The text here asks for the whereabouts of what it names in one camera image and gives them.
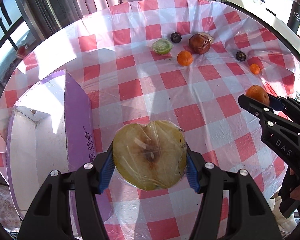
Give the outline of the green half lime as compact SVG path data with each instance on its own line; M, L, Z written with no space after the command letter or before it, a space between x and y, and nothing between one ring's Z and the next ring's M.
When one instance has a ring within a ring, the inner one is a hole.
M158 55L166 55L173 48L172 42L165 38L161 38L152 44L153 51Z

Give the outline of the black thermos bottle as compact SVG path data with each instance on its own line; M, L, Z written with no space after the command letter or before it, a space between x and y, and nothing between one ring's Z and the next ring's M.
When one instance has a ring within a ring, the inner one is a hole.
M294 0L292 3L292 8L290 16L288 19L287 27L291 29L295 34L298 32L300 26L300 3Z

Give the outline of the small orange mandarin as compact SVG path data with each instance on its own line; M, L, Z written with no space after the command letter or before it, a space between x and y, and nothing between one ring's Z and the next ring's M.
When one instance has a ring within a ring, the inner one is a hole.
M250 71L254 74L254 75L258 75L260 74L261 68L259 67L258 64L253 63L250 65Z

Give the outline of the purple white cardboard box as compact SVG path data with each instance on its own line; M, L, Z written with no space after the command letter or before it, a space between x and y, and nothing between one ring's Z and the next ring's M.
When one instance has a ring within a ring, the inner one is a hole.
M90 99L66 70L51 73L14 104L8 124L8 184L24 218L52 170L76 171L97 155Z

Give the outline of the red white checkered tablecloth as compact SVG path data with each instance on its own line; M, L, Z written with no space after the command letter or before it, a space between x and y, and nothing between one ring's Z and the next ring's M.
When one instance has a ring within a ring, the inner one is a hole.
M173 43L172 33L182 36ZM214 38L196 54L189 39ZM173 48L158 55L152 44ZM181 66L179 52L192 54ZM240 62L236 53L246 60ZM256 63L260 74L250 65ZM269 199L281 186L285 163L261 142L261 127L237 99L250 86L273 95L294 94L300 63L268 29L232 7L205 0L146 0L93 13L35 48L10 77L0 99L0 153L16 101L38 81L66 70L88 95L97 154L122 126L168 120L184 130L190 148L226 171L245 168Z

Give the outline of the half pear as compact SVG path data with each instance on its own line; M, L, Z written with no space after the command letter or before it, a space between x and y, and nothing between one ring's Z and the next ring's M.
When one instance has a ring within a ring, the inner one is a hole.
M166 120L127 124L113 140L119 174L145 191L168 189L178 183L186 169L186 154L183 130Z

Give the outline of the white side counter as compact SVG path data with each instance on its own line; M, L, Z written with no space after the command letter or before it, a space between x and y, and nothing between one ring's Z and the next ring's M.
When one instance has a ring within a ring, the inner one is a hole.
M257 16L269 25L287 25L296 0L224 0Z

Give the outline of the medium orange mandarin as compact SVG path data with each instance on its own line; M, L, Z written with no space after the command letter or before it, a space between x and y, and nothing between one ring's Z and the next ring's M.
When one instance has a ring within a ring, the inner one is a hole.
M189 66L193 62L192 54L186 50L179 52L177 55L177 62L181 66Z

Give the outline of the dark red wrapped apple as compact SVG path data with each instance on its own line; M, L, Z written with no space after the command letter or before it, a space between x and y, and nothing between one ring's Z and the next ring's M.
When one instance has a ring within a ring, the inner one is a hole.
M213 42L214 38L210 34L197 33L189 39L189 46L196 54L203 55L210 50Z

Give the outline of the large orange mandarin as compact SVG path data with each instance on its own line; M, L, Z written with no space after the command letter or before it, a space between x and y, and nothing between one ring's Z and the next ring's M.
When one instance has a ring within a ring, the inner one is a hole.
M268 93L264 90L263 87L259 85L253 85L249 87L245 95L258 102L263 103L266 106L270 105Z

